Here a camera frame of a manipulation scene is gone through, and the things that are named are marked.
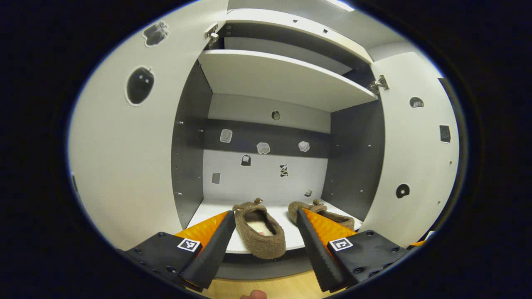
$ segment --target wooden floor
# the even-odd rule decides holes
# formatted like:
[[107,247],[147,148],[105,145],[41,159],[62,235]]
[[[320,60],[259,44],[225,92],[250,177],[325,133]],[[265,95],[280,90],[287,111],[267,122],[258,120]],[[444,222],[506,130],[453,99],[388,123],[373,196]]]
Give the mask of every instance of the wooden floor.
[[204,289],[201,294],[212,299],[227,298],[240,299],[242,295],[249,295],[252,290],[258,289],[266,293],[268,299],[315,299],[326,298],[334,293],[320,290],[314,271],[295,274],[282,278],[263,280],[229,280],[215,279],[209,289]]

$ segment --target slipper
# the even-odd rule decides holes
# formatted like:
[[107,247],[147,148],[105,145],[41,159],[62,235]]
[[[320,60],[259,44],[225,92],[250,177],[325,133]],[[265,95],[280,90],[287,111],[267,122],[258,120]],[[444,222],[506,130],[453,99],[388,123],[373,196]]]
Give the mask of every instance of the slipper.
[[312,205],[308,205],[303,202],[292,202],[288,206],[288,215],[290,216],[290,219],[293,223],[297,223],[297,209],[300,207],[310,210],[316,214],[319,214],[323,217],[326,217],[338,224],[341,224],[345,227],[347,227],[350,230],[354,230],[355,228],[355,220],[352,217],[342,216],[339,214],[327,212],[327,207],[324,206],[322,203],[320,203],[318,200],[314,200],[312,202]]
[[285,231],[260,203],[262,199],[257,198],[253,203],[233,206],[236,229],[251,254],[276,259],[286,251]]

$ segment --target door hinge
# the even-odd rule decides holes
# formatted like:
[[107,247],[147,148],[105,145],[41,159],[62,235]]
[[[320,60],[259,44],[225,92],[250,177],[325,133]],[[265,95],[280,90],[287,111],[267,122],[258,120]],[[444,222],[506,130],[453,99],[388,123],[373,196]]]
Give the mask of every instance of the door hinge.
[[210,38],[209,40],[209,49],[212,49],[212,45],[218,41],[218,34],[215,33],[218,28],[218,23],[215,23],[207,32],[205,32],[205,37]]
[[371,83],[368,86],[368,89],[370,91],[372,91],[374,94],[378,95],[379,94],[379,86],[382,86],[382,88],[384,88],[385,90],[386,89],[390,89],[388,87],[388,82],[386,82],[386,78],[384,78],[384,75],[380,75],[379,76],[379,80],[376,80],[373,83]]

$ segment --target cabinet door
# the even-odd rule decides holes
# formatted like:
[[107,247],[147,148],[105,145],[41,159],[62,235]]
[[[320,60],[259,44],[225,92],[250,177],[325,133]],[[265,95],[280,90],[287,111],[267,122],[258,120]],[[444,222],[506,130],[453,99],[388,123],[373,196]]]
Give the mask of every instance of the cabinet door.
[[[89,216],[117,248],[181,230],[170,165],[176,109],[209,42],[205,32],[216,22],[223,26],[227,4],[196,1],[161,17],[169,34],[152,47],[143,32],[153,23],[146,24],[101,62],[79,95],[68,133],[69,167]],[[126,82],[140,65],[151,68],[154,85],[132,106]]]
[[[456,119],[443,86],[416,53],[379,60],[371,69],[375,78],[385,76],[389,89],[379,87],[384,162],[361,231],[375,230],[407,247],[427,232],[451,193],[459,154]],[[398,191],[403,184],[409,191]]]

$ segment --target shelf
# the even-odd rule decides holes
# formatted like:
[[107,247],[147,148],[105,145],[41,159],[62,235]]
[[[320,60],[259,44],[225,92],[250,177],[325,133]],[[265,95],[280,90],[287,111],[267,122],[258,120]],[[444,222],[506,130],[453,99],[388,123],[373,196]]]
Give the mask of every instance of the shelf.
[[275,99],[327,112],[377,99],[375,94],[345,77],[285,56],[207,50],[198,60],[215,94]]
[[[332,206],[331,204],[325,201],[320,202],[327,206],[328,212],[352,217],[351,215],[345,213],[344,211]],[[219,200],[203,200],[203,202],[196,210],[196,213],[192,217],[190,223],[188,224],[188,227],[196,225],[224,211],[232,210],[232,207],[235,204],[241,203]],[[268,213],[270,213],[270,215],[279,223],[279,225],[285,231],[286,250],[293,250],[305,247],[298,228],[288,216],[288,204],[272,203],[270,205],[267,202],[264,202],[262,205],[264,205],[268,209]],[[355,230],[359,229],[361,225],[362,221],[355,218]],[[229,241],[229,245],[227,246],[226,253],[250,253],[246,249],[244,242],[242,241],[242,238],[240,237],[240,234],[236,229],[235,231],[233,231],[233,235],[231,237],[231,240]]]
[[236,9],[227,14],[227,23],[267,24],[303,32],[338,46],[362,61],[371,64],[368,52],[360,44],[334,30],[301,16],[262,9]]

